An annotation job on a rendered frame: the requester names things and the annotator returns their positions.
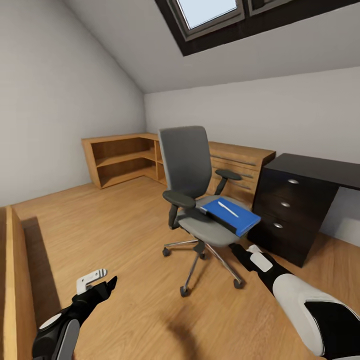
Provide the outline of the folder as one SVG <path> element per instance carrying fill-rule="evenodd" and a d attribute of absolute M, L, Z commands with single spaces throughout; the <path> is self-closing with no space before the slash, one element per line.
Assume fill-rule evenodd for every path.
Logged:
<path fill-rule="evenodd" d="M 225 207 L 221 206 L 219 202 L 223 203 L 223 205 L 236 214 L 236 216 L 225 209 Z M 261 221 L 260 216 L 249 212 L 222 197 L 201 207 L 201 212 L 239 237 L 245 235 Z"/>

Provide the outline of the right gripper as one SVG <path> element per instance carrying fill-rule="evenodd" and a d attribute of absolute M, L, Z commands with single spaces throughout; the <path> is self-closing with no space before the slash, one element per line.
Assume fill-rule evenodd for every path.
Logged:
<path fill-rule="evenodd" d="M 241 245 L 241 244 L 235 244 L 235 243 L 231 243 L 229 245 L 229 247 L 231 248 L 232 253 L 238 258 L 238 260 L 245 266 L 245 268 L 251 272 L 251 268 L 249 268 L 246 264 L 245 264 L 245 256 L 251 252 L 245 250 L 245 248 Z"/>

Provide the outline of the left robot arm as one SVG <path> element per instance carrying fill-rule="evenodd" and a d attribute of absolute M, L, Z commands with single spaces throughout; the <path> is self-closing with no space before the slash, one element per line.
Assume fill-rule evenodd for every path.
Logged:
<path fill-rule="evenodd" d="M 72 298 L 72 305 L 60 310 L 37 330 L 32 360 L 72 360 L 82 324 L 98 304 L 109 299 L 116 287 L 117 276 L 109 282 L 88 285 L 107 273 L 100 268 L 76 280 L 77 294 Z"/>

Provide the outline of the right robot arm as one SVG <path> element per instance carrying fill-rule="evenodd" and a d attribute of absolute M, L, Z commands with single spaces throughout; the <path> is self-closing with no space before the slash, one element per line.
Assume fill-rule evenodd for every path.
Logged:
<path fill-rule="evenodd" d="M 354 311 L 294 275 L 256 244 L 248 250 L 235 243 L 229 247 L 249 272 L 257 272 L 315 356 L 360 360 L 360 318 Z"/>

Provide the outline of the swivel chair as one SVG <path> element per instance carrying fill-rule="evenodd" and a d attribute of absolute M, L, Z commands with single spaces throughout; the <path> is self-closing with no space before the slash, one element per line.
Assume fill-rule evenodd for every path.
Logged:
<path fill-rule="evenodd" d="M 198 259 L 205 259 L 206 249 L 230 271 L 234 276 L 235 288 L 242 288 L 242 279 L 212 248 L 225 248 L 242 240 L 249 231 L 239 237 L 223 225 L 201 212 L 201 207 L 219 198 L 224 198 L 249 212 L 248 206 L 237 199 L 221 195 L 228 179 L 242 181 L 242 176 L 225 169 L 217 169 L 215 173 L 222 176 L 214 195 L 203 196 L 210 184 L 212 165 L 206 129 L 201 125 L 162 128 L 158 130 L 158 140 L 166 176 L 168 190 L 162 193 L 165 200 L 171 202 L 168 213 L 168 225 L 171 230 L 179 227 L 185 229 L 196 240 L 164 244 L 162 251 L 166 257 L 170 254 L 166 247 L 191 246 L 197 252 L 184 286 L 180 287 L 181 296 L 188 295 L 188 284 Z M 177 213 L 178 209 L 182 210 Z"/>

